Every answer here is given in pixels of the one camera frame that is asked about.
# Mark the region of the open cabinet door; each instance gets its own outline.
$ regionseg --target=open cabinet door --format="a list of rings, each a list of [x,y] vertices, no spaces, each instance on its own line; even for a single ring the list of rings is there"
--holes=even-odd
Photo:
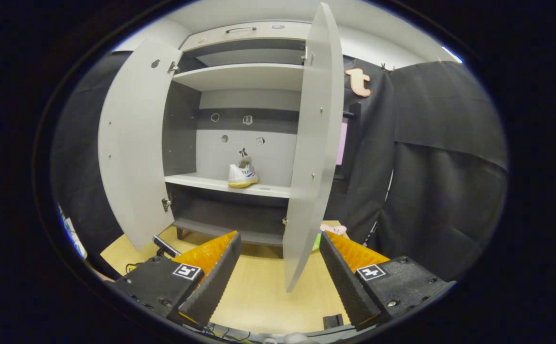
[[[344,68],[337,24],[328,4],[318,6],[306,48],[288,222],[282,239],[287,292],[295,287],[310,257],[337,160]]]
[[[177,48],[144,41],[125,61],[99,120],[97,154],[102,183],[123,233],[141,250],[174,222],[164,209],[161,127],[165,100],[180,60]]]

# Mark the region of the drawer handle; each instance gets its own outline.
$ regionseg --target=drawer handle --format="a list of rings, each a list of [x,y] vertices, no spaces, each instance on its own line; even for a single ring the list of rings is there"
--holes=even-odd
[[[255,26],[245,26],[243,28],[235,28],[235,29],[228,29],[227,31],[225,31],[225,33],[230,33],[233,30],[241,30],[241,29],[251,29],[251,30],[256,30],[257,28]]]

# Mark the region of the white sneaker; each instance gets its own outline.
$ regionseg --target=white sneaker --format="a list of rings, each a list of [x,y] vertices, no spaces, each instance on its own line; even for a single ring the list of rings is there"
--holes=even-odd
[[[240,151],[242,159],[238,165],[229,165],[229,179],[227,185],[236,189],[241,189],[259,182],[259,176],[252,166],[252,158],[246,154],[244,148]]]

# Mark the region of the black fabric backdrop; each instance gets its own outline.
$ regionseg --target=black fabric backdrop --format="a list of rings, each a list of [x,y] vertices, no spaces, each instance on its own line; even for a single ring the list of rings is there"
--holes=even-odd
[[[106,56],[64,107],[53,147],[53,189],[88,261],[119,277],[99,255],[123,234],[101,183],[97,125],[110,83],[128,53]],[[359,97],[344,76],[344,109],[361,103],[361,141],[352,175],[333,183],[326,219],[346,225],[387,257],[407,255],[442,279],[460,278],[481,254],[501,215],[507,149],[498,113],[475,77],[458,63],[383,70],[344,56],[371,80]],[[394,176],[388,198],[386,192]]]

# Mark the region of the white cabinet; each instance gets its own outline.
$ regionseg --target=white cabinet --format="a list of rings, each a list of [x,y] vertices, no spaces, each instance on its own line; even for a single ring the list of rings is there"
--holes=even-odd
[[[287,58],[297,56],[297,63],[259,61],[253,53],[200,67],[198,57],[233,52],[234,44],[284,48],[285,40]],[[225,44],[231,46],[222,51]],[[182,52],[189,55],[181,59]],[[168,71],[172,62],[192,59],[194,68]],[[236,229],[245,242],[282,246],[291,291],[331,189],[342,86],[342,51],[327,4],[313,24],[237,24],[191,35],[180,50],[143,42],[110,87],[98,133],[102,180],[125,235],[140,249],[172,223],[215,236]],[[249,127],[246,114],[255,118]],[[241,146],[261,182],[231,189],[227,168]]]

